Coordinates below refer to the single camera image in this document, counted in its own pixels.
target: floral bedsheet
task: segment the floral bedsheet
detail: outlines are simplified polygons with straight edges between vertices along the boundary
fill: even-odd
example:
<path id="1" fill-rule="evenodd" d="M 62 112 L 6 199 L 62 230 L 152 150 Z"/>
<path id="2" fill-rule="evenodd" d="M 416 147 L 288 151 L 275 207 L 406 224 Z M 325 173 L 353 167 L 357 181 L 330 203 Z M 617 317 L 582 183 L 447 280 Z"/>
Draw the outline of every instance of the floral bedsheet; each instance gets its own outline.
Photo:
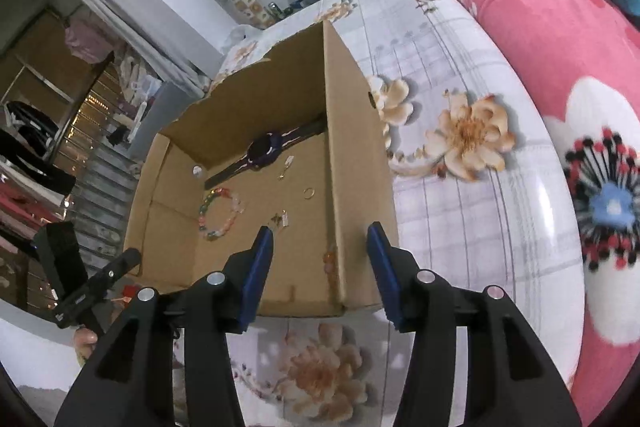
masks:
<path id="1" fill-rule="evenodd" d="M 572 396 L 588 425 L 640 352 L 640 32 L 607 0 L 459 1 L 518 73 L 564 166 L 586 287 Z"/>
<path id="2" fill-rule="evenodd" d="M 320 18 L 334 23 L 364 74 L 409 86 L 412 115 L 390 130 L 393 165 L 426 164 L 414 151 L 438 126 L 446 90 L 475 100 L 495 94 L 507 108 L 516 146 L 505 170 L 483 171 L 474 183 L 395 179 L 399 246 L 452 285 L 505 288 L 568 381 L 584 318 L 578 229 L 549 134 L 507 60 L 457 0 L 323 0 L 231 49 L 212 87 Z M 228 345 L 247 425 L 375 427 L 393 424 L 412 336 L 396 333 L 383 311 L 357 311 L 259 317 Z M 465 353 L 460 331 L 458 375 Z M 462 423 L 465 388 L 457 378 L 451 425 Z"/>

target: hand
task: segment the hand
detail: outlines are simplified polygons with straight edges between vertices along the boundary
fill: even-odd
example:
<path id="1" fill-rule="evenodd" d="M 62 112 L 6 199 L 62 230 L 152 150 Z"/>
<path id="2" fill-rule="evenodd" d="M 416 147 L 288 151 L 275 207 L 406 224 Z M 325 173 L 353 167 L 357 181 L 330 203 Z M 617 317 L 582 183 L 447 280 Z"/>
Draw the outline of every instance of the hand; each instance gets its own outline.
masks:
<path id="1" fill-rule="evenodd" d="M 98 335 L 86 328 L 80 328 L 74 333 L 74 349 L 80 365 L 84 363 L 94 352 L 95 343 L 98 341 Z"/>

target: blue gripper pad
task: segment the blue gripper pad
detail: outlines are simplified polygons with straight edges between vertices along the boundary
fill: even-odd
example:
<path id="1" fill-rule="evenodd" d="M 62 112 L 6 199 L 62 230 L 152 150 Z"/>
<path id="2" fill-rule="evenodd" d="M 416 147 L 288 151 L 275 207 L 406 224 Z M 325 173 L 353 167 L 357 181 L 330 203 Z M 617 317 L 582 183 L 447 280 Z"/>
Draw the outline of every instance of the blue gripper pad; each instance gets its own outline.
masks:
<path id="1" fill-rule="evenodd" d="M 238 323 L 242 331 L 246 331 L 249 324 L 255 320 L 258 305 L 262 297 L 264 283 L 273 258 L 273 232 L 268 227 L 261 227 L 251 247 L 254 261 L 242 286 L 242 308 Z"/>
<path id="2" fill-rule="evenodd" d="M 396 330 L 415 331 L 414 320 L 420 311 L 413 298 L 418 264 L 411 252 L 392 247 L 379 222 L 367 230 L 367 253 L 382 296 L 386 318 Z"/>
<path id="3" fill-rule="evenodd" d="M 391 244 L 378 221 L 369 225 L 367 230 L 367 254 L 376 276 L 378 291 L 385 307 L 386 318 L 398 329 L 402 323 L 400 306 L 400 284 L 389 259 Z"/>

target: cardboard box flap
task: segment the cardboard box flap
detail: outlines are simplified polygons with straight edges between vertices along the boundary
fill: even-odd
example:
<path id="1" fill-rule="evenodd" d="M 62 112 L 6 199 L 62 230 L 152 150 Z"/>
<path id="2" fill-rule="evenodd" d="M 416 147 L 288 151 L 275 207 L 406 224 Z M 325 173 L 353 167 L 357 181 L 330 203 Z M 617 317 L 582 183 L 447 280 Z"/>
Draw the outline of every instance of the cardboard box flap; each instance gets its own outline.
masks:
<path id="1" fill-rule="evenodd" d="M 137 248 L 141 252 L 143 251 L 149 208 L 151 207 L 151 201 L 156 190 L 156 182 L 164 163 L 164 156 L 170 144 L 169 139 L 161 134 L 156 134 L 151 144 L 151 149 L 149 149 L 149 154 L 142 167 L 140 181 L 131 203 L 127 232 L 124 237 L 123 248 L 125 250 L 127 248 Z M 132 273 L 139 272 L 140 267 L 136 268 Z"/>
<path id="2" fill-rule="evenodd" d="M 268 130 L 285 132 L 324 112 L 322 26 L 276 44 L 266 58 L 229 76 L 162 134 L 209 169 L 231 163 Z"/>
<path id="3" fill-rule="evenodd" d="M 366 78 L 334 27 L 324 22 L 323 29 L 340 293 L 347 308 L 357 308 L 380 302 L 366 252 L 367 227 L 379 221 L 396 245 L 398 224 L 382 123 Z"/>
<path id="4" fill-rule="evenodd" d="M 176 144 L 171 144 L 156 180 L 153 201 L 183 216 L 198 219 L 200 206 L 194 202 L 202 199 L 203 179 L 193 175 L 195 165 L 191 156 Z"/>
<path id="5" fill-rule="evenodd" d="M 188 288 L 194 282 L 197 229 L 197 219 L 152 202 L 146 223 L 140 275 Z"/>

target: white flower pattern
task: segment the white flower pattern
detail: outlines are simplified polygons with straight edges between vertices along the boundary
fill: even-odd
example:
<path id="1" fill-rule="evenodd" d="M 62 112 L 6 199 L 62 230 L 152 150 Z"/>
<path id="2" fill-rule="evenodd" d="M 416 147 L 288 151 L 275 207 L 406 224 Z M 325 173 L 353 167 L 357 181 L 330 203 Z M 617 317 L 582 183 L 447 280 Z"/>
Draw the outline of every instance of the white flower pattern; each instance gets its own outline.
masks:
<path id="1" fill-rule="evenodd" d="M 590 76 L 575 83 L 564 121 L 549 116 L 543 120 L 561 158 L 565 158 L 567 151 L 573 151 L 576 144 L 579 147 L 585 137 L 598 140 L 603 136 L 603 128 L 620 133 L 627 152 L 628 148 L 640 150 L 640 121 L 636 112 L 619 92 Z M 600 255 L 587 245 L 584 284 L 596 331 L 606 341 L 624 345 L 640 339 L 640 267 L 629 263 L 628 251 L 618 250 L 622 245 L 612 247 L 607 244 Z M 596 271 L 589 269 L 592 261 L 589 256 L 594 254 L 598 256 Z"/>

